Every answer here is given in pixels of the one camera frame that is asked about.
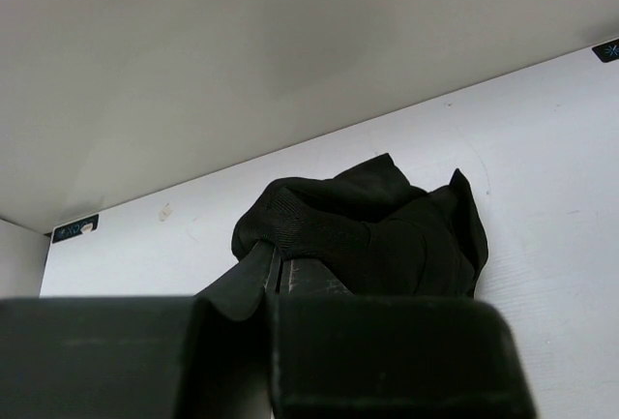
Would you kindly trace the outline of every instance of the small label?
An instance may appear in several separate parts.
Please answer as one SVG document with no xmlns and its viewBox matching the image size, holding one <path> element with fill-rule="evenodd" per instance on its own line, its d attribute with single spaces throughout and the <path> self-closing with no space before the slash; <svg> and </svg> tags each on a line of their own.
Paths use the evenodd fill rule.
<svg viewBox="0 0 619 419">
<path fill-rule="evenodd" d="M 99 215 L 91 216 L 90 218 L 75 221 L 67 225 L 62 225 L 54 230 L 51 238 L 51 243 L 58 243 L 64 240 L 69 240 L 77 235 L 92 232 L 97 230 L 99 225 Z"/>
<path fill-rule="evenodd" d="M 593 47 L 593 52 L 603 63 L 609 63 L 619 59 L 619 39 L 608 42 L 607 44 Z"/>
</svg>

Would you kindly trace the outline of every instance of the black block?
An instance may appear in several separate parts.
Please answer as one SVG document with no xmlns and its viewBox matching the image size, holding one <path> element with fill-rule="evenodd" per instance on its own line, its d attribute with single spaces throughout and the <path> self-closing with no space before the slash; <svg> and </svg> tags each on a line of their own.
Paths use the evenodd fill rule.
<svg viewBox="0 0 619 419">
<path fill-rule="evenodd" d="M 507 324 L 469 299 L 270 299 L 278 419 L 533 418 Z"/>
<path fill-rule="evenodd" d="M 0 301 L 0 417 L 178 417 L 203 308 L 193 298 Z"/>
</svg>

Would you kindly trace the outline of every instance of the white surface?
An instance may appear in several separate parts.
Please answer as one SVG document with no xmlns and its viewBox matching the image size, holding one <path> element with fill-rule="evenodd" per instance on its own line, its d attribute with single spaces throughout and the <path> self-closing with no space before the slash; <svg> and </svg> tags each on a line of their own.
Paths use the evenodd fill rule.
<svg viewBox="0 0 619 419">
<path fill-rule="evenodd" d="M 232 227 L 278 177 L 389 152 L 433 189 L 460 167 L 489 240 L 478 297 L 513 327 L 542 417 L 614 419 L 618 88 L 619 62 L 586 49 L 103 211 L 51 247 L 42 294 L 194 293 L 235 262 Z"/>
<path fill-rule="evenodd" d="M 49 239 L 0 221 L 0 298 L 39 296 Z"/>
<path fill-rule="evenodd" d="M 2 0 L 0 17 L 0 217 L 43 233 L 619 33 L 617 0 Z"/>
</svg>

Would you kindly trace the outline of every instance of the blue logo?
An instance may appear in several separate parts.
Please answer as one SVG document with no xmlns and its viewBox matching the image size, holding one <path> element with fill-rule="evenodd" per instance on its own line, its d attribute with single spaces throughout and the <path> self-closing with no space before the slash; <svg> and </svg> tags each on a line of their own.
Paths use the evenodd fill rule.
<svg viewBox="0 0 619 419">
<path fill-rule="evenodd" d="M 608 56 L 619 56 L 619 45 L 609 45 L 604 48 L 604 53 Z"/>
</svg>

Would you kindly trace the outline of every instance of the black cloth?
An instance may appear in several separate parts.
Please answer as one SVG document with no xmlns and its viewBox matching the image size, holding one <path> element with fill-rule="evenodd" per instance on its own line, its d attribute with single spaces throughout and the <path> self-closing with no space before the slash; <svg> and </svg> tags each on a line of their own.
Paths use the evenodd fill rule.
<svg viewBox="0 0 619 419">
<path fill-rule="evenodd" d="M 487 261 L 484 227 L 466 177 L 427 193 L 389 155 L 333 179 L 272 182 L 239 220 L 232 252 L 260 240 L 282 259 L 320 259 L 353 293 L 472 296 Z"/>
</svg>

